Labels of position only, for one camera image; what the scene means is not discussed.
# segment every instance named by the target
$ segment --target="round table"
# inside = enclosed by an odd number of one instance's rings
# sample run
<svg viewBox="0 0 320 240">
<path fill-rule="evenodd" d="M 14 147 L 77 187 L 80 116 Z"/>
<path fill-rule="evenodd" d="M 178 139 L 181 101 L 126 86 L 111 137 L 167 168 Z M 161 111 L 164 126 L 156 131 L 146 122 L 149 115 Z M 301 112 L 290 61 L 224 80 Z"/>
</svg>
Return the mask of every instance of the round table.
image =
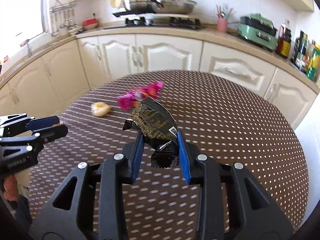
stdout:
<svg viewBox="0 0 320 240">
<path fill-rule="evenodd" d="M 244 87 L 209 73 L 192 71 L 125 76 L 89 91 L 71 105 L 61 116 L 69 128 L 67 137 L 46 145 L 39 154 L 39 164 L 32 168 L 32 217 L 79 162 L 101 163 L 135 139 L 136 131 L 122 131 L 132 110 L 122 110 L 116 97 L 154 81 L 165 83 L 159 102 L 175 118 L 186 140 L 219 163 L 243 163 L 296 230 L 307 205 L 308 170 L 302 147 L 289 123 L 275 106 Z M 93 117 L 91 104 L 97 101 L 111 105 L 112 112 L 103 118 Z M 129 238 L 193 239 L 199 186 L 187 185 L 180 168 L 151 168 L 153 151 L 145 145 L 136 184 L 123 186 Z M 226 197 L 224 208 L 228 230 Z"/>
</svg>

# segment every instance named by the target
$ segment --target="pink utensil holder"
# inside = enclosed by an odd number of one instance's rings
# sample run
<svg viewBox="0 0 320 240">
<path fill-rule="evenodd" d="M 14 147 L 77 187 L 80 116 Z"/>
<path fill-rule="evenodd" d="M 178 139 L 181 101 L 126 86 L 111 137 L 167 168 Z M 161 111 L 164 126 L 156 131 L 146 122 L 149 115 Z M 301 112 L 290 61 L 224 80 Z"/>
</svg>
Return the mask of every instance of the pink utensil holder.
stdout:
<svg viewBox="0 0 320 240">
<path fill-rule="evenodd" d="M 228 29 L 228 20 L 218 18 L 218 32 L 226 33 Z"/>
</svg>

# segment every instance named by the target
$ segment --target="table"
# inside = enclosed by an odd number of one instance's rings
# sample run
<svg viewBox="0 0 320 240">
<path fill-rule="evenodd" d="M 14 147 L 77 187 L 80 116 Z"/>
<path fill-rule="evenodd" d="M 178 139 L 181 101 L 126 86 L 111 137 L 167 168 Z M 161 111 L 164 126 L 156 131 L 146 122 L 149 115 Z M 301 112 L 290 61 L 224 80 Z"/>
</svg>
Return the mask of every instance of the table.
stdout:
<svg viewBox="0 0 320 240">
<path fill-rule="evenodd" d="M 212 74 L 191 71 L 125 76 L 88 92 L 72 104 L 61 116 L 69 128 L 67 137 L 46 145 L 39 154 L 39 164 L 31 170 L 32 217 L 79 162 L 103 162 L 135 139 L 136 131 L 122 131 L 131 110 L 120 109 L 116 97 L 154 81 L 165 83 L 159 101 L 175 118 L 187 141 L 217 162 L 243 163 L 296 230 L 307 205 L 308 170 L 289 123 L 275 106 L 253 92 Z M 112 112 L 103 118 L 93 117 L 90 107 L 97 101 L 111 105 Z M 199 186 L 187 185 L 180 168 L 151 168 L 153 151 L 145 145 L 137 183 L 123 186 L 129 238 L 193 239 Z M 226 230 L 227 206 L 224 197 Z"/>
</svg>

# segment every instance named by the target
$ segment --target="silver screw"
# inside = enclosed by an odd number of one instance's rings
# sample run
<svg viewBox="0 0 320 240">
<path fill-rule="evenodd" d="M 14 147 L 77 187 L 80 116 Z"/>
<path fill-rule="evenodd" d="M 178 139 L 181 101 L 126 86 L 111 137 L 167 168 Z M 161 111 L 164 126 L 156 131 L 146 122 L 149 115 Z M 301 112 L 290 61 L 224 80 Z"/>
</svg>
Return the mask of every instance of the silver screw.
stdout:
<svg viewBox="0 0 320 240">
<path fill-rule="evenodd" d="M 205 155 L 205 154 L 199 154 L 197 158 L 198 158 L 198 160 L 200 160 L 200 161 L 205 161 L 208 157 L 207 157 L 207 155 Z"/>
<path fill-rule="evenodd" d="M 115 156 L 113 156 L 113 158 L 117 161 L 122 160 L 123 159 L 123 154 L 122 153 L 117 153 Z"/>
<path fill-rule="evenodd" d="M 235 168 L 238 170 L 243 169 L 243 164 L 242 163 L 235 163 Z"/>
<path fill-rule="evenodd" d="M 79 169 L 84 169 L 84 168 L 87 167 L 87 166 L 88 166 L 88 164 L 85 163 L 85 162 L 81 162 L 81 163 L 78 164 L 78 168 L 79 168 Z"/>
</svg>

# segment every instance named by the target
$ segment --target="gas stove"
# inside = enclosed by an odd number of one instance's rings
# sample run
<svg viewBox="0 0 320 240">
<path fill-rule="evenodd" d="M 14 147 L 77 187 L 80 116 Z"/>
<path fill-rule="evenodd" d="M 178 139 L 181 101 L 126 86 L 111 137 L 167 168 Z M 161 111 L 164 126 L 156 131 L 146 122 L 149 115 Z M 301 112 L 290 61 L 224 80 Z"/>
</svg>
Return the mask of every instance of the gas stove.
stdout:
<svg viewBox="0 0 320 240">
<path fill-rule="evenodd" d="M 152 15 L 152 16 L 140 16 L 125 18 L 125 22 L 122 25 L 105 27 L 104 29 L 116 29 L 126 27 L 170 27 L 181 28 L 190 30 L 200 30 L 203 27 L 199 19 L 189 18 L 186 15 Z"/>
</svg>

